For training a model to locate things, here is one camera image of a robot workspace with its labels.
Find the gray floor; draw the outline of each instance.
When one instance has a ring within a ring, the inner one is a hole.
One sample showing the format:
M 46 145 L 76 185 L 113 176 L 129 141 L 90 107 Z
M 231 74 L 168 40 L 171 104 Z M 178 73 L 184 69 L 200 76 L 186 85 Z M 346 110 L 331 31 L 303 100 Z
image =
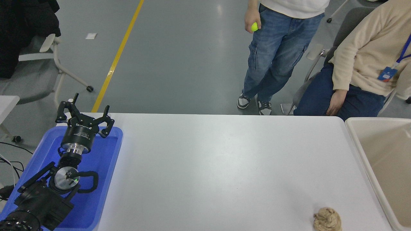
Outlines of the gray floor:
M 360 6 L 351 0 L 332 23 L 326 23 L 343 2 L 331 0 L 312 45 L 329 47 L 347 11 Z M 59 4 L 60 61 L 95 88 L 88 93 L 66 79 L 59 100 L 78 92 L 77 107 L 91 111 L 139 1 L 60 0 Z M 110 105 L 111 112 L 121 113 L 257 115 L 254 104 L 246 110 L 236 107 L 252 39 L 244 31 L 246 8 L 247 0 L 145 1 L 99 111 Z M 88 33 L 98 35 L 86 40 Z M 306 58 L 298 63 L 290 81 L 271 101 L 273 115 L 282 115 L 281 103 L 291 103 L 311 64 Z M 53 97 L 18 105 L 6 118 L 4 125 L 23 137 L 20 146 L 34 151 L 43 134 L 55 126 Z M 411 106 L 394 99 L 382 116 L 411 118 Z M 0 140 L 8 142 L 4 136 Z M 4 144 L 0 152 L 24 165 L 31 158 Z M 0 183 L 10 185 L 12 181 L 5 164 L 0 165 Z

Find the white shirt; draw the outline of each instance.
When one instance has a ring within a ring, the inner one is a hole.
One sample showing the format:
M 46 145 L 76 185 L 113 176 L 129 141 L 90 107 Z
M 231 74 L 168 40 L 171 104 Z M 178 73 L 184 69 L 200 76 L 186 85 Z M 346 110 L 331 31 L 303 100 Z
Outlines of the white shirt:
M 324 13 L 330 0 L 260 0 L 273 11 L 292 18 L 311 18 Z

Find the gray chair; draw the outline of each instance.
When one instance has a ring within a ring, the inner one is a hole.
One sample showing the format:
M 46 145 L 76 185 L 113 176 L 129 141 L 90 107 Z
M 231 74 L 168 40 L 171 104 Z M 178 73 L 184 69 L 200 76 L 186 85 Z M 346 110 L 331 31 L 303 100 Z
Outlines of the gray chair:
M 334 15 L 336 15 L 345 4 L 347 4 L 350 0 L 345 0 L 341 6 L 334 11 L 334 13 L 329 17 L 329 19 L 327 19 L 327 23 L 331 23 L 332 18 L 334 17 Z M 377 6 L 383 4 L 384 2 L 386 2 L 387 0 L 356 0 L 357 3 L 359 3 L 362 7 L 372 7 L 372 8 L 376 8 Z
M 0 78 L 0 95 L 17 95 L 19 104 L 26 104 L 43 99 L 54 91 L 55 83 L 60 74 L 60 81 L 55 90 L 54 104 L 58 108 L 58 96 L 66 75 L 86 86 L 87 91 L 94 89 L 84 80 L 64 68 L 58 59 L 58 44 L 60 38 L 54 34 L 48 37 L 35 36 L 28 47 L 20 51 L 19 62 L 10 79 Z M 12 136 L 2 126 L 7 136 L 13 142 L 19 142 L 19 136 Z
M 310 52 L 307 54 L 307 58 L 314 60 L 314 63 L 309 69 L 305 77 L 304 84 L 294 94 L 293 103 L 290 109 L 288 110 L 288 112 L 286 113 L 287 116 L 290 115 L 291 111 L 294 109 L 294 106 L 298 107 L 301 97 L 304 94 L 305 90 L 307 89 L 308 85 L 312 82 L 312 80 L 318 74 L 316 73 L 312 77 L 310 77 L 312 70 L 316 66 L 318 60 L 321 57 L 325 57 L 324 65 L 326 65 L 328 61 L 334 56 L 335 50 L 342 43 L 345 37 L 347 37 L 351 33 L 351 31 L 373 10 L 374 8 L 370 8 L 370 7 L 353 8 L 345 16 L 345 19 L 342 22 L 342 25 L 340 29 L 338 30 L 337 36 L 335 37 L 334 43 L 332 44 L 332 47 L 330 49 L 324 50 L 322 49 L 323 48 L 322 45 L 317 44 L 314 46 L 312 50 L 310 50 Z M 380 112 L 382 112 L 387 107 L 387 105 L 390 103 L 394 95 L 395 95 L 395 90 L 391 92 L 390 96 L 386 99 L 384 107 Z

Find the black cable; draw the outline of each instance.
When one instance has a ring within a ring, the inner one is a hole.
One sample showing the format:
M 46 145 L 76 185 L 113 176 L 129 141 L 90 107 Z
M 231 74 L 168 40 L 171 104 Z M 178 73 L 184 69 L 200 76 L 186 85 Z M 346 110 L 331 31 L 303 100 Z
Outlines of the black cable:
M 27 150 L 27 149 L 25 149 L 25 148 L 22 148 L 22 147 L 16 146 L 16 145 L 11 144 L 11 143 L 6 143 L 6 142 L 0 142 L 0 143 L 2 143 L 2 144 L 7 144 L 7 145 L 10 145 L 10 146 L 13 146 L 13 147 L 16 147 L 16 148 L 21 148 L 21 149 L 23 149 L 23 150 L 26 150 L 26 151 L 30 152 L 30 154 L 32 154 L 32 155 L 33 155 L 33 153 L 32 153 L 31 151 L 29 151 L 29 150 Z
M 1 160 L 0 163 L 7 163 L 8 165 L 11 165 L 11 166 L 13 167 L 14 171 L 16 172 L 17 177 L 20 179 L 20 174 L 18 173 L 17 170 L 20 170 L 20 171 L 21 171 L 21 169 L 18 169 L 18 168 L 16 168 L 16 167 L 14 167 L 14 165 L 10 164 L 11 162 L 9 163 L 9 162 L 7 162 L 5 159 L 3 159 L 3 158 L 1 158 L 1 157 L 0 157 L 0 160 Z
M 66 153 L 67 151 L 63 149 L 63 151 L 61 150 L 63 147 L 60 146 L 59 148 L 57 148 L 57 152 L 60 156 L 62 156 L 64 153 Z
M 4 161 L 4 160 L 1 160 L 0 161 L 0 163 L 7 163 L 6 161 Z M 23 164 L 20 162 L 20 161 L 10 161 L 10 163 L 19 163 L 19 164 L 21 164 L 21 168 L 22 169 L 19 169 L 19 168 L 17 168 L 16 166 L 13 166 L 15 169 L 17 169 L 17 170 L 19 170 L 19 171 L 24 171 L 24 166 L 23 166 Z
M 21 168 L 22 169 L 17 169 L 17 170 L 20 170 L 20 171 L 24 171 L 24 165 L 20 162 L 20 161 L 10 161 L 11 163 L 19 163 L 19 164 L 21 164 Z

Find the white table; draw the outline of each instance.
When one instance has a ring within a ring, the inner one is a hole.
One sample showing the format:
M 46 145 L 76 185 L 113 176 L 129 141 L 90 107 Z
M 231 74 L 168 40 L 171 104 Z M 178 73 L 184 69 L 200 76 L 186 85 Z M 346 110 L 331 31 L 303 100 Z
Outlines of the white table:
M 337 117 L 111 117 L 124 138 L 98 231 L 312 231 L 321 207 L 392 230 Z
M 19 100 L 20 97 L 18 96 L 0 95 L 0 130 L 2 130 L 9 137 L 12 137 L 12 135 L 2 123 Z

